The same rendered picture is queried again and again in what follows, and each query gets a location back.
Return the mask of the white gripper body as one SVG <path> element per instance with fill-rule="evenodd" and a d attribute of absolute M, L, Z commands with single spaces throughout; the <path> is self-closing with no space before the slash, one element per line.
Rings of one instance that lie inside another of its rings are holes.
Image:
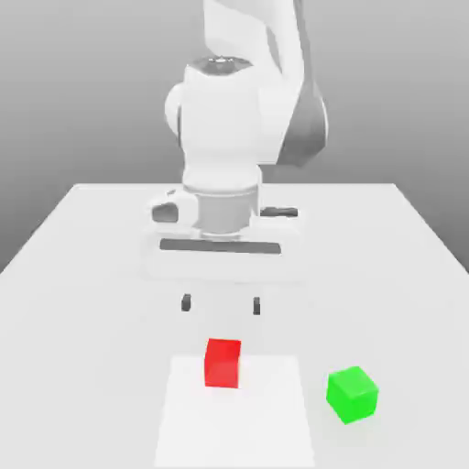
<path fill-rule="evenodd" d="M 229 283 L 301 281 L 305 221 L 301 217 L 253 216 L 236 234 L 205 234 L 197 228 L 153 224 L 139 242 L 147 278 Z"/>

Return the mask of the small red cube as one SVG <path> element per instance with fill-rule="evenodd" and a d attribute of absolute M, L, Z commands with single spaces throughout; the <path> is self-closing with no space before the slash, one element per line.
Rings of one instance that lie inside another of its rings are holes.
<path fill-rule="evenodd" d="M 241 342 L 210 338 L 204 356 L 206 387 L 238 388 Z"/>

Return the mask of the small green cube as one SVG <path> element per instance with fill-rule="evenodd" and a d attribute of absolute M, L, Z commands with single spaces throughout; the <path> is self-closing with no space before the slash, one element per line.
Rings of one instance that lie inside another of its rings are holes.
<path fill-rule="evenodd" d="M 372 416 L 378 394 L 376 383 L 358 365 L 328 375 L 326 401 L 345 425 Z"/>

